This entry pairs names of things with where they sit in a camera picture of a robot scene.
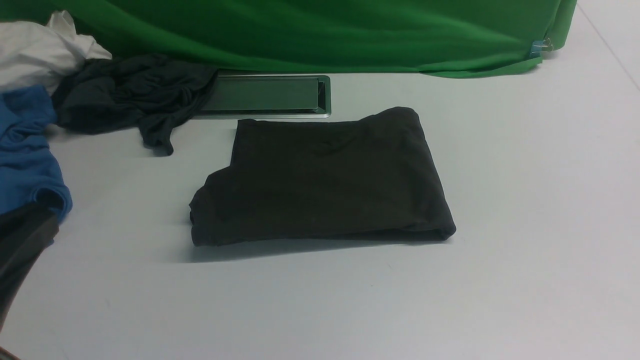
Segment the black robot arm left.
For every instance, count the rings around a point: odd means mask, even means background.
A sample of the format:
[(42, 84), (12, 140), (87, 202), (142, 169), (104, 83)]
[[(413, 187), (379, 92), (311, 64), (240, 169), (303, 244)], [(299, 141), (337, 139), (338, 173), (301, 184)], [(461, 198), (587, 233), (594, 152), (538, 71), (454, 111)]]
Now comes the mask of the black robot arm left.
[(57, 215), (40, 203), (30, 202), (0, 219), (0, 325), (30, 269), (58, 233)]

